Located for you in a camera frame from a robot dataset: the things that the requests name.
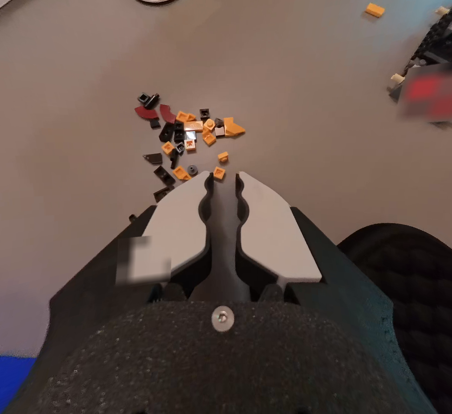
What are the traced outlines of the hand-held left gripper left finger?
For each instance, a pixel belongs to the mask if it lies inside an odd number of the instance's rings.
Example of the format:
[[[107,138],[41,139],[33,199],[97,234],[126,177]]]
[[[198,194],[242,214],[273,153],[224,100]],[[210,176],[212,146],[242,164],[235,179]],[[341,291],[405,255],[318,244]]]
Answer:
[[[141,240],[141,275],[175,275],[206,248],[200,208],[212,174],[203,171],[171,191],[156,206]]]

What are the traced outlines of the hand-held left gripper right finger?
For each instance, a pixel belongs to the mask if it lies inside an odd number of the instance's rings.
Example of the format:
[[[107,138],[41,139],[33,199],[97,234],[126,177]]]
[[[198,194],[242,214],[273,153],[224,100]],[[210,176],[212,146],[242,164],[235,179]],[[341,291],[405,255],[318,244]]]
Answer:
[[[321,272],[290,205],[246,172],[236,174],[236,273],[246,284],[318,283]]]

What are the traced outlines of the pile of small toy bricks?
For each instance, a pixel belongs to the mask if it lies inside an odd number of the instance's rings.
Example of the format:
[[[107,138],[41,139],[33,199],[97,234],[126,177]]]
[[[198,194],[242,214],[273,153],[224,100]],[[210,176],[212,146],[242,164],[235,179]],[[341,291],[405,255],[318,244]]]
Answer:
[[[176,187],[177,181],[189,181],[198,173],[195,165],[184,168],[178,163],[185,153],[195,153],[198,141],[211,147],[219,139],[236,138],[246,132],[233,117],[212,118],[208,108],[200,109],[198,115],[183,111],[175,114],[169,105],[161,103],[157,93],[141,93],[137,101],[139,105],[134,108],[137,116],[152,130],[160,132],[161,151],[142,156],[155,167],[153,173],[162,183],[153,193],[155,203],[162,201]]]

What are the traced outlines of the toy brick car chassis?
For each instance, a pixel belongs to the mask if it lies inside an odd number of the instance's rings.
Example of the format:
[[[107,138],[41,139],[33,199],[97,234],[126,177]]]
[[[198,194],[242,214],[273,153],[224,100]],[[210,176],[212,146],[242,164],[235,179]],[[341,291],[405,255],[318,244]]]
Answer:
[[[395,103],[398,103],[404,79],[410,69],[452,61],[452,9],[441,6],[435,14],[438,20],[431,25],[402,72],[391,77],[387,90]]]

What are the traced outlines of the grey desk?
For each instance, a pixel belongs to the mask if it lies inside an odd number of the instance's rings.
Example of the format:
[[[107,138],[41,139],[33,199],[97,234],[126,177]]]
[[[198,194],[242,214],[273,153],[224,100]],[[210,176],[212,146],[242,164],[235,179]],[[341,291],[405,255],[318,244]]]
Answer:
[[[369,3],[385,8],[367,15]],[[451,0],[14,0],[1,9],[1,354],[34,356],[48,301],[154,203],[135,113],[234,117],[246,133],[201,142],[200,171],[228,151],[212,198],[213,267],[194,300],[246,299],[234,272],[234,176],[245,171],[334,243],[374,223],[451,246],[451,130],[403,118],[387,94]]]

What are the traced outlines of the black quilted pad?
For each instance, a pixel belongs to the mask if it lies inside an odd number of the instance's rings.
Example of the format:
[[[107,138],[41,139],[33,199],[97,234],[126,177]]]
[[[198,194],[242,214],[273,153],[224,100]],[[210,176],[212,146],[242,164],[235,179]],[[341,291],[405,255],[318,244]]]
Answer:
[[[438,413],[452,412],[452,251],[407,225],[375,224],[338,248],[393,302],[399,347]]]

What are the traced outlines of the blue storage bin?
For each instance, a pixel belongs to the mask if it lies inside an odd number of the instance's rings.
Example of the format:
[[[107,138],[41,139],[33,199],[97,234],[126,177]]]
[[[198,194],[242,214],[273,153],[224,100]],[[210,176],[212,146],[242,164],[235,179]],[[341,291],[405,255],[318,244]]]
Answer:
[[[1,413],[3,413],[9,402],[13,399],[35,362],[36,358],[32,357],[0,357]]]

